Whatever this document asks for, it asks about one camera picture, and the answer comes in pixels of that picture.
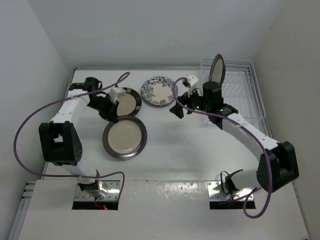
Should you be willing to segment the blue floral plate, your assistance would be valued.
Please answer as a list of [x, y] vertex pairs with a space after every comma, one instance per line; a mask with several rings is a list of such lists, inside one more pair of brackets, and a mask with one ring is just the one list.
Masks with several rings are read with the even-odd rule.
[[165, 76], [154, 76], [147, 79], [141, 86], [142, 98], [154, 107], [165, 107], [174, 100], [178, 94], [175, 82]]

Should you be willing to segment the dark rim plate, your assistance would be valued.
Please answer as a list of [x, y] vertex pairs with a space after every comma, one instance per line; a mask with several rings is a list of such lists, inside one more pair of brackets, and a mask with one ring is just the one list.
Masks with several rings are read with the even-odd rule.
[[216, 82], [221, 87], [225, 80], [226, 75], [226, 65], [224, 58], [221, 54], [217, 54], [213, 59], [212, 65], [210, 67], [208, 81]]
[[102, 145], [107, 154], [119, 161], [138, 156], [145, 148], [148, 132], [137, 117], [124, 115], [117, 123], [109, 122], [102, 134]]

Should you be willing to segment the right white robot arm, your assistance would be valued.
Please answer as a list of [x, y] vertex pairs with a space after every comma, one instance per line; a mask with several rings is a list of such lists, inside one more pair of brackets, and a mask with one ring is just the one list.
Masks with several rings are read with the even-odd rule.
[[188, 114], [206, 115], [211, 123], [241, 142], [258, 160], [257, 169], [237, 170], [225, 177], [224, 186], [228, 194], [244, 188], [261, 188], [273, 193], [299, 177], [299, 168], [294, 146], [279, 142], [255, 128], [235, 109], [226, 104], [222, 89], [217, 82], [208, 81], [198, 93], [198, 79], [181, 77], [187, 92], [178, 96], [177, 86], [173, 87], [176, 104], [170, 112], [178, 118]]

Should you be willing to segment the brown striped rim plate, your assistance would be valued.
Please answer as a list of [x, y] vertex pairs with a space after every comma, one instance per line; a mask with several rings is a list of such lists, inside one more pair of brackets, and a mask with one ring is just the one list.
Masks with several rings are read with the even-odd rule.
[[125, 95], [119, 97], [117, 101], [118, 116], [135, 116], [138, 114], [142, 107], [142, 98], [140, 94], [132, 88], [124, 87]]

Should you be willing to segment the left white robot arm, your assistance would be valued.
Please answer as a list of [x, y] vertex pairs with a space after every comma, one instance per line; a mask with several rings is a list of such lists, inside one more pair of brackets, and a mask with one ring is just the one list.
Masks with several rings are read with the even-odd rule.
[[39, 126], [39, 137], [43, 158], [74, 175], [80, 190], [95, 199], [102, 200], [107, 191], [97, 179], [99, 172], [82, 158], [83, 146], [76, 131], [76, 124], [86, 107], [98, 111], [100, 117], [112, 123], [118, 122], [118, 98], [126, 91], [118, 86], [100, 96], [102, 82], [88, 77], [83, 83], [73, 83], [58, 113], [48, 123]]

